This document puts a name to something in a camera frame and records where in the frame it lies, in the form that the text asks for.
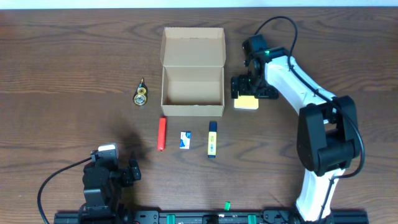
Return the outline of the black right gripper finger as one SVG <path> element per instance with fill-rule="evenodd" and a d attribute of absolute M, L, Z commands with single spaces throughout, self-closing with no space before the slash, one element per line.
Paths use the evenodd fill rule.
<path fill-rule="evenodd" d="M 232 77 L 231 78 L 231 98 L 232 99 L 238 99 L 238 86 L 239 86 L 239 78 L 238 77 Z"/>
<path fill-rule="evenodd" d="M 257 91 L 257 99 L 277 100 L 279 93 L 275 88 L 261 88 Z"/>

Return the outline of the cardboard box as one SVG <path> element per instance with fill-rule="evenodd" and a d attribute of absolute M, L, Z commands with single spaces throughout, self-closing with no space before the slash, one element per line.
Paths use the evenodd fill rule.
<path fill-rule="evenodd" d="M 166 116 L 221 117 L 226 44 L 220 27 L 166 27 L 160 51 Z"/>

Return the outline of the small white blue box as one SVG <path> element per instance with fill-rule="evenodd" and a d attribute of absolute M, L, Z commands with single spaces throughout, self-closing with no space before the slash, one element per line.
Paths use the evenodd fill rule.
<path fill-rule="evenodd" d="M 180 148 L 189 149 L 192 133 L 190 131 L 182 131 L 180 133 Z"/>

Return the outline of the yellow highlighter with blue cap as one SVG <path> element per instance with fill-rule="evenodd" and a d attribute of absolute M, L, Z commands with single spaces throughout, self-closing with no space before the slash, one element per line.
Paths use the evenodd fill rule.
<path fill-rule="evenodd" d="M 209 132 L 208 132 L 208 158 L 216 157 L 216 145 L 217 145 L 217 122 L 210 121 Z"/>

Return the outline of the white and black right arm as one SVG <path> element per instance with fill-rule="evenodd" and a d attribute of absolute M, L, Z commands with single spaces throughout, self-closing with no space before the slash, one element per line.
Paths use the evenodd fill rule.
<path fill-rule="evenodd" d="M 331 198 L 345 170 L 363 152 L 356 107 L 314 82 L 284 47 L 269 48 L 261 34 L 242 48 L 248 72 L 231 79 L 236 109 L 255 110 L 260 99 L 282 95 L 298 114 L 297 154 L 305 168 L 302 189 L 291 212 L 272 211 L 265 222 L 367 223 L 366 212 L 332 210 Z"/>

